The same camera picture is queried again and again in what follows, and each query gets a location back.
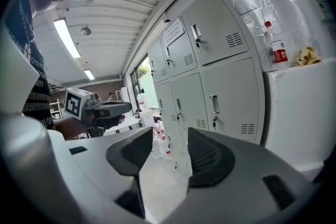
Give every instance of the chain necklace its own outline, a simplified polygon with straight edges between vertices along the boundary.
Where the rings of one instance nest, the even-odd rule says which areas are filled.
[[[30,50],[30,44],[33,43],[36,39],[36,36],[35,36],[35,33],[33,31],[33,27],[32,25],[29,23],[27,17],[26,17],[26,14],[23,10],[23,7],[22,7],[22,0],[19,0],[19,10],[20,10],[20,14],[21,14],[21,19],[22,19],[22,23],[23,23],[23,26],[25,28],[25,35],[26,35],[26,39],[27,39],[27,43],[25,45],[25,56],[28,58],[28,61],[30,61],[30,53],[31,53],[31,50]],[[29,38],[29,33],[28,33],[28,30],[32,33],[33,35],[33,38],[30,39]]]

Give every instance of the ceiling fixture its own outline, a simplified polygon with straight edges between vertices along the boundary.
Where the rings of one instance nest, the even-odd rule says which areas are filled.
[[[83,36],[89,36],[91,34],[91,29],[89,27],[82,27],[80,32]]]
[[[84,73],[88,76],[90,80],[94,80],[94,76],[89,69],[84,70]]]
[[[74,41],[70,36],[69,28],[67,26],[65,18],[55,20],[54,26],[57,30],[59,37],[63,41],[64,46],[67,48],[71,56],[73,58],[80,58],[80,54],[74,44]]]

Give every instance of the black t-shirt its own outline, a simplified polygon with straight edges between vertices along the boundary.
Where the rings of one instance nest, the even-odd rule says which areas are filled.
[[[33,19],[31,17],[29,0],[21,0],[22,10],[26,19],[33,27]],[[6,26],[15,44],[19,47],[21,52],[30,61],[30,64],[40,74],[36,81],[28,99],[23,108],[23,113],[27,116],[35,118],[47,128],[55,130],[53,119],[50,114],[50,90],[47,81],[47,76],[44,72],[44,61],[41,53],[38,51],[35,41],[30,43],[30,51],[28,50],[28,41],[24,27],[24,19],[20,14],[19,1],[13,6],[11,12],[6,19]],[[29,39],[31,40],[33,34],[27,25]]]

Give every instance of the ceiling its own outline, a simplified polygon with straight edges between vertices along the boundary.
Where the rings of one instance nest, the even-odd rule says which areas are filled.
[[[36,43],[44,56],[50,83],[60,86],[88,82],[83,70],[100,80],[119,77],[138,33],[160,0],[70,0],[34,17]],[[81,58],[72,59],[53,26],[65,17]],[[88,26],[89,36],[80,28]]]

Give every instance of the bottle label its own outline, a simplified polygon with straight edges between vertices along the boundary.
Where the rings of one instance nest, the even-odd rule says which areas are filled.
[[[270,45],[274,53],[275,63],[288,61],[287,53],[282,40],[274,41]]]

